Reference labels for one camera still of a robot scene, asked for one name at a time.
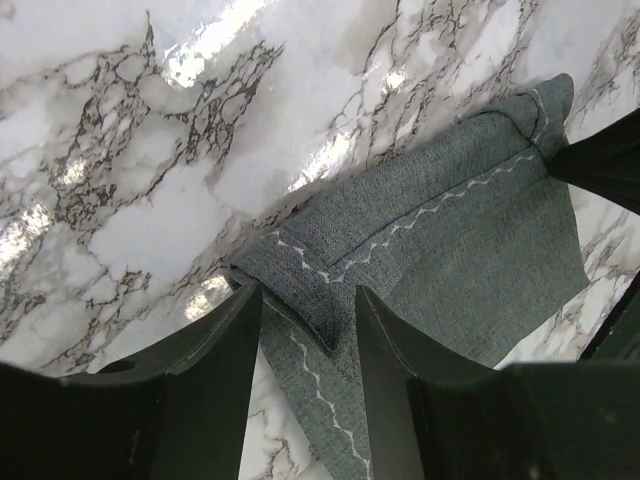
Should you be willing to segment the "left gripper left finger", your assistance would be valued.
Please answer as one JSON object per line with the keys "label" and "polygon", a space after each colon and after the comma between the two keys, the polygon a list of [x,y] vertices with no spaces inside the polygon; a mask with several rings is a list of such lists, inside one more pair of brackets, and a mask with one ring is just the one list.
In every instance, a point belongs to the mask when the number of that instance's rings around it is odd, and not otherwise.
{"label": "left gripper left finger", "polygon": [[234,479],[262,317],[248,284],[96,373],[1,367],[5,479]]}

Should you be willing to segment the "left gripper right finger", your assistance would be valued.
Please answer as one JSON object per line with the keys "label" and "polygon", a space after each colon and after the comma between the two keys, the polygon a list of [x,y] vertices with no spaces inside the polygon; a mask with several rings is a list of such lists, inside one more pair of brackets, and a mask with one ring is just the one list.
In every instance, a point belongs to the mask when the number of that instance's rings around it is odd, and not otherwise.
{"label": "left gripper right finger", "polygon": [[635,479],[634,360],[471,361],[356,292],[356,330],[378,479]]}

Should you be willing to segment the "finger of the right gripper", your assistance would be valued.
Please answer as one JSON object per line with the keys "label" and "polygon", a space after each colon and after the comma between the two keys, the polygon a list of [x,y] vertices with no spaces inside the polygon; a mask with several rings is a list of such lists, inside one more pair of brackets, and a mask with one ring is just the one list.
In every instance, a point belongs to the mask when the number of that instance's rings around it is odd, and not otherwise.
{"label": "finger of the right gripper", "polygon": [[547,163],[549,174],[612,201],[639,209],[640,112],[560,149]]}

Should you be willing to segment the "grey cloth napkin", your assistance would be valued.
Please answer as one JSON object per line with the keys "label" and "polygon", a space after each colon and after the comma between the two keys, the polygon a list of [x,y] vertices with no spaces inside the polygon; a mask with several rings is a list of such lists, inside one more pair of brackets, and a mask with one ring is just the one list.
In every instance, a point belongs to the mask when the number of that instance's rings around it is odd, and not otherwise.
{"label": "grey cloth napkin", "polygon": [[568,186],[574,83],[560,74],[335,185],[230,263],[263,287],[261,347],[336,479],[373,477],[358,286],[456,353],[498,364],[588,283]]}

